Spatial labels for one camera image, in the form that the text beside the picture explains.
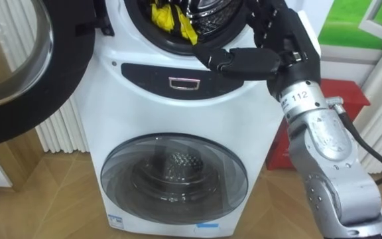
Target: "robotic arm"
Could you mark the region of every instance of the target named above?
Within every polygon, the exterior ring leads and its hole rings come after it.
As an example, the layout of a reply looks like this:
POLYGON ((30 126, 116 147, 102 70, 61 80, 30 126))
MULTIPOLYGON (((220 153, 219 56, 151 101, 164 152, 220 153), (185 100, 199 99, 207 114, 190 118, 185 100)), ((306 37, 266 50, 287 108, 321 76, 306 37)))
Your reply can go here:
POLYGON ((382 238, 379 189, 357 160, 354 128, 342 123, 343 100, 320 90, 320 47, 306 15, 284 0, 247 4, 257 48, 228 52, 199 43, 194 54, 227 78, 267 81, 289 123, 290 157, 323 237, 382 238))

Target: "yellow clothing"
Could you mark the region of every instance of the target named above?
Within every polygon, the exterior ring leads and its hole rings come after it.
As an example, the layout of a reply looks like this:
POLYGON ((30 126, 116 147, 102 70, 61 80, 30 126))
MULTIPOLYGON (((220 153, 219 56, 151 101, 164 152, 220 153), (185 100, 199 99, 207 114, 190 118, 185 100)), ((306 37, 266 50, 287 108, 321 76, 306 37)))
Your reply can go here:
MULTIPOLYGON (((185 17, 178 6, 175 5, 175 7, 178 13, 182 37, 189 39, 193 45, 197 44, 198 36, 196 31, 192 28, 190 20, 185 17)), ((174 28, 174 18, 170 4, 166 4, 161 8, 157 8, 155 3, 151 4, 151 20, 155 25, 170 33, 174 28)))

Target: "silver handle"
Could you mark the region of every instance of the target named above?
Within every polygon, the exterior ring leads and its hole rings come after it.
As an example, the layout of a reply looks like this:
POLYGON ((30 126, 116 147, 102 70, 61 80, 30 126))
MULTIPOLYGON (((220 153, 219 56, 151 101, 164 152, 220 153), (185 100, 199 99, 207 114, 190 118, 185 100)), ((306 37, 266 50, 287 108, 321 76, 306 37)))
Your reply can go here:
POLYGON ((175 90, 198 90, 200 88, 200 80, 169 77, 169 86, 175 90), (192 82, 192 83, 195 83, 195 86, 194 87, 175 86, 174 85, 175 82, 192 82))

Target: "glass door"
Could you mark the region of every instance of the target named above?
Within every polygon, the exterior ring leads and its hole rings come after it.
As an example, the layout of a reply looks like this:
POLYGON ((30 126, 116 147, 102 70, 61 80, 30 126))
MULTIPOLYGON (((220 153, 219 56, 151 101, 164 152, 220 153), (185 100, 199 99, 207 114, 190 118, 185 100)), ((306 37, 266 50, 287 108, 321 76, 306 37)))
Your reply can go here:
POLYGON ((239 158, 193 135, 160 133, 122 143, 107 157, 101 184, 110 200, 165 224, 215 220, 237 208, 248 182, 239 158))
POLYGON ((0 0, 0 143, 70 97, 92 57, 99 18, 107 20, 105 0, 0 0))

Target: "label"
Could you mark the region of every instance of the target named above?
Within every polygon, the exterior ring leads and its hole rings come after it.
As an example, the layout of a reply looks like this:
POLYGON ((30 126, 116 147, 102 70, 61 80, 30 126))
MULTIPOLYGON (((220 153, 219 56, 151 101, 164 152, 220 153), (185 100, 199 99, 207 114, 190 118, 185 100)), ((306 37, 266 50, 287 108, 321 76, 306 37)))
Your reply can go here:
POLYGON ((197 224, 198 228, 218 228, 218 223, 199 223, 197 224))
POLYGON ((107 216, 109 218, 110 226, 118 229, 123 229, 123 219, 121 217, 113 216, 110 214, 108 214, 107 216))
POLYGON ((292 91, 281 98, 281 107, 283 112, 287 113, 296 106, 303 104, 313 104, 315 98, 310 89, 304 88, 292 91))

